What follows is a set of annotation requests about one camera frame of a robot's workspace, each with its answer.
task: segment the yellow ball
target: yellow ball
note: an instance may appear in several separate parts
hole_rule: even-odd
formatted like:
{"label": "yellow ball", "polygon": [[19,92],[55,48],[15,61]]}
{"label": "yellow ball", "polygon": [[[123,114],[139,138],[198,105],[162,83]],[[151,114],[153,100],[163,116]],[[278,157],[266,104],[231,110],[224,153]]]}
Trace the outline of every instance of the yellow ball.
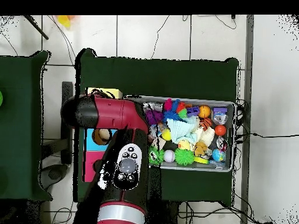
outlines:
{"label": "yellow ball", "polygon": [[166,141],[170,141],[171,140],[171,131],[169,129],[164,129],[162,131],[162,138]]}
{"label": "yellow ball", "polygon": [[207,118],[211,114],[211,109],[208,106],[200,106],[199,107],[199,117],[200,118]]}

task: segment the blue ball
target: blue ball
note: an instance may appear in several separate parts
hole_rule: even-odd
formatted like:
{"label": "blue ball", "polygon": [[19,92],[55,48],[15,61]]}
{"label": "blue ball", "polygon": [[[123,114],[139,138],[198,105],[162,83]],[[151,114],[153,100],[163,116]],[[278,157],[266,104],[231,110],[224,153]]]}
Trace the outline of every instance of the blue ball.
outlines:
{"label": "blue ball", "polygon": [[222,162],[225,160],[225,152],[220,149],[215,149],[212,152],[212,157],[216,162]]}

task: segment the white ball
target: white ball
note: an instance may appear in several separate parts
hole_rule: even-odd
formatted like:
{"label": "white ball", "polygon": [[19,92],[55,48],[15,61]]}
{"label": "white ball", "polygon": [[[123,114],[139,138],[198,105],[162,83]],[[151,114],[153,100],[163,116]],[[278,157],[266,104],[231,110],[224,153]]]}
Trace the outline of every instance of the white ball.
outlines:
{"label": "white ball", "polygon": [[172,150],[166,150],[164,152],[164,161],[173,162],[175,160],[175,153]]}

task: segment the table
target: table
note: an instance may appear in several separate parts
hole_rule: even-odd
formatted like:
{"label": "table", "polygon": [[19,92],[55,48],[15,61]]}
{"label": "table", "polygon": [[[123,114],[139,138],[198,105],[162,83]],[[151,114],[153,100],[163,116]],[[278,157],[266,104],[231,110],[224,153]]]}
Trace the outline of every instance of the table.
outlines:
{"label": "table", "polygon": [[[83,49],[76,58],[77,90],[116,88],[124,95],[236,101],[238,60],[169,61],[96,57]],[[81,202],[89,183],[82,182],[84,131],[74,158],[74,200]],[[227,173],[162,169],[162,199],[170,201],[221,201],[231,205],[232,171]]]}

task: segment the green spiky ball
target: green spiky ball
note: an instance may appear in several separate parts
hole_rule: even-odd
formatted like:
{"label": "green spiky ball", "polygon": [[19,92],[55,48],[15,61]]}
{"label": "green spiky ball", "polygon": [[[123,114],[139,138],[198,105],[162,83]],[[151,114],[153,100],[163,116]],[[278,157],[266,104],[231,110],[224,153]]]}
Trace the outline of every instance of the green spiky ball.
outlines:
{"label": "green spiky ball", "polygon": [[175,150],[175,161],[178,165],[187,166],[194,162],[194,154],[192,151],[187,149],[176,149]]}
{"label": "green spiky ball", "polygon": [[148,162],[159,166],[164,160],[164,150],[158,151],[155,147],[150,146],[148,150]]}

